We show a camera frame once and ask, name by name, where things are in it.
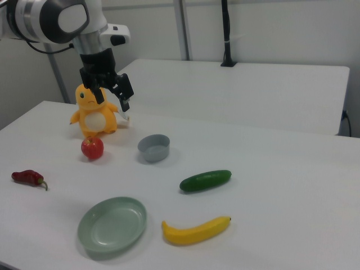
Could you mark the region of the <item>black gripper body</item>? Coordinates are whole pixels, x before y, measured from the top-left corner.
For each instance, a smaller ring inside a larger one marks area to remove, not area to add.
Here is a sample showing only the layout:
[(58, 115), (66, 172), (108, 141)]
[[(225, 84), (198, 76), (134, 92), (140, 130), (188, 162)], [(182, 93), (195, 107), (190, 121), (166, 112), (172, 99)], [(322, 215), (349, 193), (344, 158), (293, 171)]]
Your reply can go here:
[(123, 77), (115, 71), (115, 58), (111, 48), (102, 52), (80, 55), (83, 67), (80, 75), (83, 85), (90, 89), (96, 87), (118, 88), (122, 85)]

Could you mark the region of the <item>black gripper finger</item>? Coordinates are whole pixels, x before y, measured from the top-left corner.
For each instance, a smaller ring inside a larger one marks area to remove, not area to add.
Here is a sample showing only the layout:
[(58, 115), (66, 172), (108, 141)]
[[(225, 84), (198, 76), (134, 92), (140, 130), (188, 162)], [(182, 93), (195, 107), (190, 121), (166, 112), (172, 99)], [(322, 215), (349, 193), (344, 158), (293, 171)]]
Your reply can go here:
[(110, 87), (110, 92), (118, 98), (121, 110), (128, 111), (130, 108), (129, 99), (134, 95), (134, 91), (126, 73), (115, 77), (115, 82)]
[(95, 97), (95, 99), (96, 99), (96, 102), (98, 103), (98, 104), (101, 104), (101, 103), (103, 103), (104, 102), (104, 96), (103, 96), (103, 94), (102, 94), (102, 91), (101, 91), (101, 88), (100, 88), (100, 86), (98, 86), (98, 85), (92, 85), (91, 86), (91, 92), (93, 93), (93, 95), (94, 95), (94, 97)]

